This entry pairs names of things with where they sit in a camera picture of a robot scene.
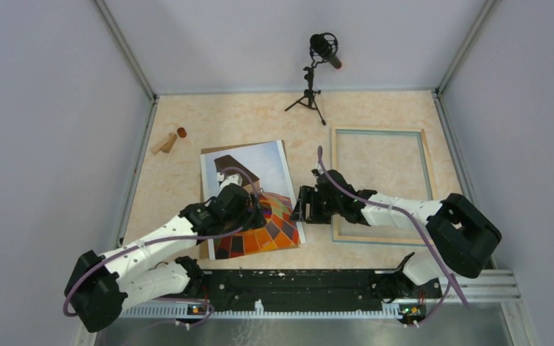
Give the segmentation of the wooden picture frame blue edge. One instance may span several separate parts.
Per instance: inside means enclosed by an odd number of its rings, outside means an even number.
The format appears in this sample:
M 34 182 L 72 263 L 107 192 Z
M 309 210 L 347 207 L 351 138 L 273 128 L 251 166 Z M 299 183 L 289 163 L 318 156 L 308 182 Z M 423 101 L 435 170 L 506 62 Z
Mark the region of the wooden picture frame blue edge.
M 355 190 L 376 190 L 407 200 L 438 198 L 423 129 L 335 126 L 323 158 Z M 364 226 L 333 216 L 333 240 L 351 243 L 422 246 L 415 229 Z

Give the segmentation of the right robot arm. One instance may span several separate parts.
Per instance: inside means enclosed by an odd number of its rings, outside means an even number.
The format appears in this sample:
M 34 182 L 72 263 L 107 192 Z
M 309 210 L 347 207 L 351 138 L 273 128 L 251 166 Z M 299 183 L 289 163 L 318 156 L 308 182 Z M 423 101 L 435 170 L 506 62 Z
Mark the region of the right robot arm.
M 316 183 L 303 185 L 291 221 L 329 224 L 333 216 L 363 226 L 414 230 L 426 250 L 413 254 L 394 277 L 395 290 L 413 297 L 423 284 L 446 278 L 464 301 L 456 275 L 477 278 L 502 240 L 498 228 L 464 195 L 443 200 L 408 200 L 376 190 L 356 190 L 336 170 L 314 170 Z

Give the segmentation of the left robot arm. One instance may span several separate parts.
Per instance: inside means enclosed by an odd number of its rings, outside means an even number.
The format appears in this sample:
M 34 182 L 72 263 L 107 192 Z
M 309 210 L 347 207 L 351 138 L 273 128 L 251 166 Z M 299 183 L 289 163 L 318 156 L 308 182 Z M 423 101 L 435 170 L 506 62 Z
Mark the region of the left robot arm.
M 102 254 L 81 254 L 64 290 L 63 314 L 98 332 L 126 309 L 159 296 L 197 296 L 203 280 L 194 261 L 155 266 L 204 241 L 235 235 L 261 214 L 258 192 L 231 183 L 205 202 L 186 205 L 146 236 Z

